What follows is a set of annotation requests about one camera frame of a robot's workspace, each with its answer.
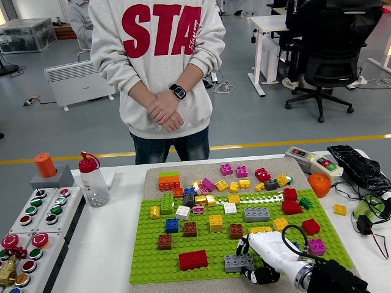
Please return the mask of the person's left hand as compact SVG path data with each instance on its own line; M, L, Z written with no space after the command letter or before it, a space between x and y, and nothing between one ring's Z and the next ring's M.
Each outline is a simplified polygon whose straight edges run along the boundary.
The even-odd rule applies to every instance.
M162 125L175 113L179 103L180 99L172 90L168 90L157 94L156 99L148 106L147 111L157 124Z

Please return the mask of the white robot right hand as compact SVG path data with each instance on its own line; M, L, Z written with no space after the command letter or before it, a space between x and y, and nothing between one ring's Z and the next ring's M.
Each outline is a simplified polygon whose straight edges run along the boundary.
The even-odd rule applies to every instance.
M255 270L241 268L246 278L254 284L275 283L283 272L300 291L309 287L313 262L305 256L282 233L278 231L250 233L239 240L236 255L253 249L261 257L263 266Z

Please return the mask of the person's right hand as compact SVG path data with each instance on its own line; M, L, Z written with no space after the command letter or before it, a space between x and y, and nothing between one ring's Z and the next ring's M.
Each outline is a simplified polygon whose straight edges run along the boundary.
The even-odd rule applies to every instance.
M184 121L181 115L175 111L172 115L165 115L158 123L167 132L174 132L183 126Z

